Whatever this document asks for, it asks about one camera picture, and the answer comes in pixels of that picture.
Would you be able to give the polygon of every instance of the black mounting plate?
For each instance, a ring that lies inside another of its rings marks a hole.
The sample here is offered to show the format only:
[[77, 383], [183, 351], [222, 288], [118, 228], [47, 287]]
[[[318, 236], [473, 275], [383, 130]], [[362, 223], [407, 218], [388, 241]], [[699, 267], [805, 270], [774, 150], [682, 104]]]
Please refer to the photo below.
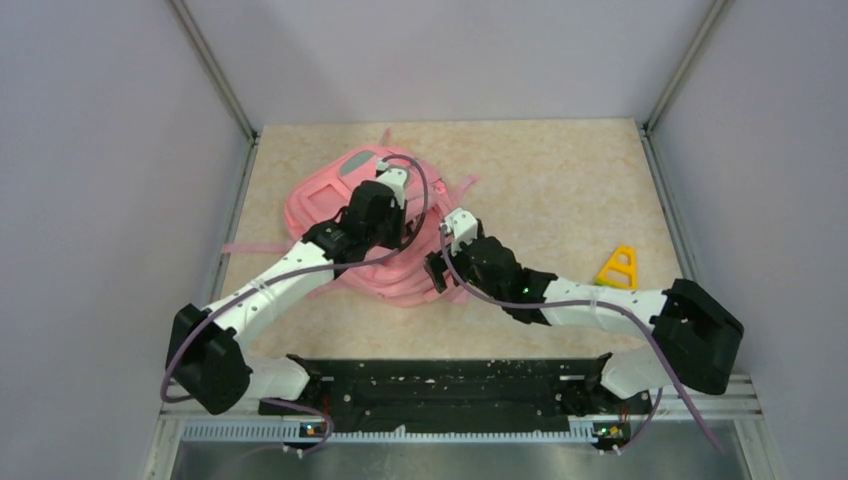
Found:
[[[594, 359], [294, 359], [312, 376], [297, 402], [332, 415], [337, 432], [567, 431], [564, 396], [596, 366]], [[651, 408], [640, 395], [622, 404], [635, 415]], [[289, 413], [259, 405], [260, 415]]]

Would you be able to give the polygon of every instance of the cable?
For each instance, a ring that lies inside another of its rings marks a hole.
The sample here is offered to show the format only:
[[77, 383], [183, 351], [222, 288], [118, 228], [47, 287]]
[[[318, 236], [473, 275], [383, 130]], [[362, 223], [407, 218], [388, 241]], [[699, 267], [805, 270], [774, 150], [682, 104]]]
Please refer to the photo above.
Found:
[[[421, 168], [421, 164], [419, 164], [418, 161], [415, 160], [414, 158], [407, 156], [407, 155], [402, 155], [402, 154], [399, 154], [399, 153], [394, 153], [394, 154], [388, 155], [386, 157], [383, 157], [384, 160], [392, 160], [392, 159], [396, 159], [396, 158], [401, 159], [401, 160], [406, 160], [407, 162], [409, 162], [410, 165], [412, 165], [418, 171], [418, 175], [421, 176], [421, 183], [424, 184], [424, 207], [423, 208], [427, 208], [427, 204], [429, 202], [429, 191], [428, 191], [429, 189], [426, 188], [427, 187], [427, 177], [424, 174], [424, 169]], [[300, 270], [293, 270], [291, 272], [286, 272], [286, 273], [283, 273], [281, 275], [277, 275], [276, 277], [271, 278], [270, 280], [265, 282], [265, 285], [270, 287], [271, 285], [275, 285], [277, 283], [283, 282], [283, 281], [288, 280], [288, 279], [293, 278], [293, 277], [297, 277], [299, 275], [306, 275], [308, 273], [323, 272], [325, 270], [342, 270], [342, 269], [358, 268], [358, 267], [364, 267], [364, 266], [367, 266], [367, 265], [376, 265], [378, 263], [383, 263], [383, 262], [399, 255], [402, 251], [404, 251], [407, 247], [409, 247], [409, 245], [411, 245], [413, 241], [415, 241], [415, 238], [418, 237], [418, 234], [421, 232], [421, 228], [424, 226], [424, 217], [426, 217], [426, 215], [427, 215], [427, 211], [426, 210], [422, 211], [421, 216], [418, 218], [418, 223], [416, 223], [415, 228], [412, 230], [412, 234], [410, 234], [409, 238], [407, 238], [406, 241], [404, 243], [402, 243], [397, 250], [393, 250], [392, 252], [390, 252], [386, 255], [383, 255], [382, 257], [373, 258], [371, 260], [363, 260], [361, 262], [338, 263], [338, 264], [331, 264], [331, 265], [319, 265], [319, 266], [315, 266], [315, 267], [302, 268]], [[230, 301], [228, 301], [227, 303], [222, 305], [221, 308], [210, 313], [209, 316], [204, 318], [203, 321], [201, 321], [197, 325], [197, 327], [195, 327], [186, 336], [186, 339], [183, 341], [183, 343], [180, 345], [180, 347], [177, 349], [177, 351], [174, 352], [174, 356], [171, 358], [171, 361], [168, 362], [168, 366], [165, 368], [165, 376], [162, 378], [162, 383], [159, 386], [159, 398], [161, 398], [163, 402], [165, 402], [165, 403], [177, 403], [177, 402], [184, 402], [186, 400], [191, 400], [191, 395], [186, 395], [186, 396], [183, 396], [183, 397], [168, 396], [168, 383], [171, 380], [171, 378], [174, 376], [174, 371], [177, 369], [177, 365], [180, 364], [180, 361], [182, 361], [183, 355], [185, 355], [185, 352], [186, 352], [186, 350], [188, 350], [189, 345], [191, 345], [192, 342], [194, 342], [194, 340], [197, 339], [197, 337], [200, 335], [200, 333], [203, 331], [203, 329], [206, 328], [207, 326], [209, 326], [209, 324], [214, 322], [218, 317], [220, 317], [221, 315], [226, 313], [228, 310], [233, 308], [235, 305], [238, 305], [239, 303], [243, 303], [247, 298], [254, 295], [257, 291], [258, 290], [256, 290], [255, 288], [250, 288], [250, 289], [242, 292], [237, 297], [231, 299]]]
[[718, 450], [722, 454], [725, 453], [724, 447], [721, 445], [721, 442], [715, 436], [713, 431], [710, 430], [710, 427], [707, 425], [707, 422], [704, 420], [704, 417], [701, 416], [700, 412], [698, 412], [698, 409], [695, 407], [694, 402], [692, 402], [692, 398], [689, 396], [688, 393], [686, 393], [686, 389], [683, 388], [683, 383], [680, 381], [679, 378], [677, 378], [677, 374], [674, 373], [674, 369], [671, 367], [671, 364], [668, 363], [668, 359], [665, 358], [665, 355], [663, 354], [662, 350], [660, 349], [660, 346], [657, 344], [657, 341], [654, 340], [653, 335], [651, 335], [651, 331], [648, 329], [647, 326], [645, 326], [644, 323], [642, 323], [641, 320], [639, 320], [639, 317], [637, 317], [636, 315], [633, 314], [633, 312], [631, 312], [630, 310], [628, 310], [624, 307], [616, 305], [614, 303], [604, 302], [604, 301], [593, 301], [593, 300], [563, 300], [563, 301], [559, 301], [559, 302], [550, 302], [550, 303], [514, 303], [514, 302], [502, 302], [500, 300], [495, 300], [494, 298], [490, 298], [490, 297], [478, 292], [476, 289], [471, 288], [471, 285], [469, 285], [459, 275], [459, 272], [456, 270], [456, 267], [453, 265], [453, 262], [451, 261], [450, 253], [448, 253], [447, 238], [445, 237], [444, 228], [439, 230], [439, 245], [442, 249], [442, 257], [444, 257], [445, 264], [447, 265], [448, 269], [450, 270], [451, 275], [453, 276], [454, 280], [456, 280], [457, 283], [459, 283], [462, 286], [462, 288], [464, 288], [468, 293], [479, 298], [480, 300], [483, 300], [484, 302], [489, 302], [489, 303], [492, 303], [492, 304], [497, 305], [497, 306], [502, 307], [502, 308], [505, 307], [505, 308], [524, 309], [524, 310], [535, 310], [535, 309], [539, 309], [539, 308], [557, 308], [557, 307], [584, 307], [584, 306], [589, 306], [589, 305], [594, 304], [594, 305], [597, 305], [598, 307], [605, 308], [607, 310], [612, 310], [616, 313], [619, 313], [619, 314], [623, 315], [625, 318], [627, 318], [628, 320], [630, 320], [631, 322], [633, 322], [636, 325], [636, 327], [639, 328], [639, 330], [645, 336], [645, 339], [648, 341], [648, 344], [651, 346], [651, 348], [657, 354], [657, 357], [659, 358], [660, 363], [663, 366], [663, 369], [665, 370], [666, 374], [668, 375], [668, 378], [671, 379], [671, 384], [674, 385], [674, 389], [677, 390], [677, 394], [680, 396], [680, 399], [683, 400], [683, 403], [686, 405], [686, 408], [689, 410], [689, 413], [692, 415], [692, 418], [695, 420], [695, 422], [701, 428], [701, 431], [704, 432], [704, 436], [707, 437], [707, 439], [710, 441], [710, 443], [713, 444], [713, 447], [715, 447], [716, 450]]
[[651, 423], [651, 420], [654, 419], [654, 415], [657, 414], [657, 410], [659, 410], [660, 408], [660, 400], [662, 400], [662, 388], [657, 390], [657, 398], [654, 399], [654, 405], [651, 407], [651, 411], [648, 412], [648, 417], [645, 418], [645, 421], [642, 422], [641, 425], [639, 425], [639, 428], [636, 429], [636, 433], [634, 433], [630, 437], [630, 440], [628, 440], [627, 443], [624, 444], [624, 446], [618, 448], [619, 454], [622, 454], [629, 450], [633, 446], [633, 442], [635, 442], [639, 437], [642, 436], [642, 432], [645, 431], [645, 427], [647, 427], [648, 424]]
[[[324, 436], [321, 438], [321, 440], [318, 443], [316, 443], [315, 445], [307, 448], [306, 450], [294, 450], [296, 452], [299, 452], [299, 455], [301, 455], [303, 457], [305, 457], [306, 455], [309, 455], [311, 453], [315, 453], [316, 451], [323, 448], [324, 445], [326, 445], [327, 440], [330, 438], [330, 436], [333, 434], [333, 432], [336, 429], [336, 424], [333, 423], [333, 419], [329, 415], [327, 415], [326, 413], [321, 412], [319, 410], [316, 410], [314, 408], [307, 407], [307, 406], [304, 406], [304, 405], [298, 405], [296, 403], [288, 402], [288, 401], [285, 401], [285, 400], [278, 400], [276, 398], [263, 398], [259, 401], [265, 402], [265, 403], [268, 403], [268, 404], [271, 404], [271, 405], [276, 405], [278, 407], [289, 408], [291, 410], [297, 410], [298, 412], [308, 413], [310, 415], [320, 416], [321, 418], [324, 419], [324, 422], [327, 423], [327, 431], [324, 432]], [[233, 460], [227, 462], [226, 465], [221, 467], [214, 475], [212, 475], [210, 480], [217, 480], [222, 474], [224, 474], [224, 472], [231, 470], [237, 464], [244, 461], [244, 459], [246, 459], [247, 457], [250, 457], [250, 456], [257, 454], [259, 452], [264, 452], [266, 450], [282, 450], [285, 453], [285, 452], [288, 452], [290, 449], [285, 445], [283, 447], [280, 447], [279, 445], [260, 445], [256, 448], [252, 448], [252, 449], [242, 453], [238, 457], [234, 458]]]

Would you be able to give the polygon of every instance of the black bracket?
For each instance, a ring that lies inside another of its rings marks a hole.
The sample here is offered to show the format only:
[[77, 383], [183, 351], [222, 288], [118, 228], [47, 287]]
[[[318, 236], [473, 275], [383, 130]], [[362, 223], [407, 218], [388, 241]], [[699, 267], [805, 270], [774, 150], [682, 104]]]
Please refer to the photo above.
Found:
[[601, 372], [610, 357], [612, 354], [606, 353], [590, 361], [590, 367], [582, 381], [568, 382], [562, 396], [562, 407], [566, 412], [578, 417], [592, 413], [618, 413], [621, 405], [630, 400], [620, 399], [601, 386]]
[[700, 285], [677, 279], [651, 318], [657, 341], [687, 387], [721, 395], [727, 390], [745, 328]]
[[[452, 255], [451, 263], [463, 280], [503, 302], [544, 303], [545, 290], [557, 279], [552, 273], [522, 267], [512, 250], [504, 247], [497, 238], [485, 236], [482, 224], [478, 228], [477, 239]], [[442, 253], [427, 255], [424, 269], [436, 291], [443, 292], [447, 288], [445, 274], [448, 268]], [[503, 311], [521, 323], [549, 325], [539, 309], [504, 307]]]
[[[312, 242], [333, 263], [352, 263], [365, 258], [372, 247], [395, 249], [401, 246], [406, 232], [406, 205], [399, 205], [395, 193], [386, 184], [366, 180], [351, 194], [342, 208], [341, 217], [316, 223], [301, 241]], [[344, 269], [336, 269], [339, 277]]]
[[614, 452], [630, 443], [632, 428], [630, 422], [595, 422], [592, 424], [597, 442], [592, 446], [604, 452]]
[[[391, 432], [401, 425], [417, 433], [567, 431], [573, 392], [582, 396], [582, 378], [603, 368], [600, 359], [295, 360], [310, 373], [297, 403], [331, 415], [337, 432]], [[625, 406], [639, 415], [651, 404], [636, 395], [590, 403], [581, 414], [619, 413]], [[258, 412], [291, 413], [264, 402]]]
[[[192, 330], [209, 315], [194, 305], [177, 312], [171, 327], [167, 363]], [[209, 324], [182, 357], [174, 379], [212, 415], [229, 410], [247, 391], [253, 371], [244, 363], [235, 330]]]

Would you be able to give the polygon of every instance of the shiny metal surface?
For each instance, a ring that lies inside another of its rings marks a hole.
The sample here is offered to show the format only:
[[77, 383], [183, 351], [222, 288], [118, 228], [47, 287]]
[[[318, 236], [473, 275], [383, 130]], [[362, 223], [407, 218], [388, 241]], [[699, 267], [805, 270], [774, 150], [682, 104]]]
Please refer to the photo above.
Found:
[[339, 444], [304, 460], [275, 449], [233, 464], [236, 457], [259, 444], [184, 442], [171, 478], [750, 479], [733, 422], [713, 422], [712, 426], [726, 455], [713, 451], [691, 422], [656, 422], [640, 443], [621, 457], [599, 456], [588, 445], [567, 444]]

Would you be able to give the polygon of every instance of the metal frame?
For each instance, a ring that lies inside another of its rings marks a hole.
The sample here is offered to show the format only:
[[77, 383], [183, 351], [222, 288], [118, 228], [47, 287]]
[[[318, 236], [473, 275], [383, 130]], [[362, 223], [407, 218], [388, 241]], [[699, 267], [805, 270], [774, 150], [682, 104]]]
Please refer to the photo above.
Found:
[[[307, 423], [285, 418], [188, 420], [183, 430], [184, 442], [244, 442], [244, 443], [318, 443], [320, 437], [300, 436], [301, 425]], [[334, 433], [334, 444], [350, 443], [594, 443], [594, 422], [570, 421], [563, 432], [503, 433], [410, 433], [401, 425], [391, 432]]]
[[215, 87], [215, 91], [218, 92], [221, 101], [224, 102], [227, 112], [229, 112], [230, 116], [238, 124], [244, 136], [248, 140], [254, 141], [257, 137], [256, 129], [251, 126], [250, 120], [248, 120], [247, 114], [241, 106], [241, 102], [239, 102], [238, 97], [233, 91], [233, 87], [230, 86], [230, 82], [224, 75], [224, 71], [221, 70], [221, 66], [218, 65], [218, 61], [215, 60], [215, 55], [212, 54], [212, 49], [209, 48], [209, 43], [203, 37], [203, 33], [200, 31], [200, 27], [197, 26], [197, 22], [194, 21], [194, 16], [185, 4], [185, 0], [165, 1], [171, 8], [174, 18], [180, 24], [180, 28], [186, 35], [189, 45], [191, 45], [192, 50], [197, 55], [197, 60], [209, 76], [209, 81], [212, 82], [212, 86]]
[[[239, 125], [245, 136], [252, 142], [242, 175], [239, 179], [238, 192], [230, 210], [230, 221], [225, 239], [226, 242], [230, 242], [234, 239], [238, 227], [241, 209], [244, 204], [247, 186], [259, 146], [259, 135], [256, 129], [250, 124], [235, 92], [215, 60], [208, 43], [204, 39], [184, 0], [166, 0], [166, 2], [186, 34], [189, 43], [197, 54], [198, 60], [209, 75], [210, 81], [224, 102], [229, 114]], [[733, 0], [715, 0], [713, 2], [648, 120], [644, 124], [637, 125], [681, 270], [685, 277], [695, 280], [701, 275], [691, 247], [691, 242], [689, 241], [691, 237], [687, 233], [683, 216], [675, 201], [672, 185], [657, 150], [653, 133], [685, 83], [685, 80], [688, 78], [693, 66], [715, 32], [716, 26], [724, 18], [732, 4]], [[211, 295], [217, 295], [221, 291], [228, 260], [228, 255], [222, 255], [219, 259], [214, 280], [211, 282]], [[786, 478], [780, 459], [768, 434], [762, 410], [760, 409], [759, 401], [756, 398], [756, 392], [750, 378], [747, 375], [734, 375], [731, 382], [728, 396], [716, 398], [696, 395], [694, 397], [696, 406], [703, 410], [705, 417], [708, 419], [734, 421], [753, 480]], [[236, 422], [259, 421], [260, 419], [257, 418], [258, 414], [256, 412], [256, 400], [243, 399], [230, 412], [216, 418]], [[661, 413], [655, 418], [656, 421], [680, 421], [689, 419], [688, 412], [676, 395], [667, 395], [663, 399], [660, 408]], [[591, 419], [588, 417], [585, 419], [575, 419], [575, 421], [581, 420], [604, 421], [606, 418], [598, 416]], [[170, 478], [177, 461], [177, 451], [186, 427], [201, 421], [208, 422], [209, 417], [205, 410], [195, 402], [167, 406], [161, 412], [148, 455], [144, 474], [145, 479]], [[274, 420], [267, 420], [267, 417], [263, 417], [261, 421], [273, 422]], [[392, 438], [396, 441], [410, 440], [405, 438], [403, 434], [394, 435]]]
[[[259, 151], [259, 136], [255, 137], [247, 151], [244, 166], [241, 175], [239, 176], [238, 189], [233, 197], [230, 205], [230, 221], [227, 224], [227, 231], [221, 242], [221, 246], [225, 243], [232, 243], [236, 238], [238, 231], [239, 220], [241, 219], [241, 211], [244, 208], [244, 199], [247, 196], [247, 187], [250, 184], [250, 177], [253, 174], [253, 164], [256, 162], [256, 153]], [[230, 264], [230, 254], [221, 253], [218, 256], [218, 263], [215, 265], [209, 288], [207, 289], [206, 298], [211, 302], [220, 298], [221, 291], [224, 288], [224, 278], [226, 277], [227, 267]]]

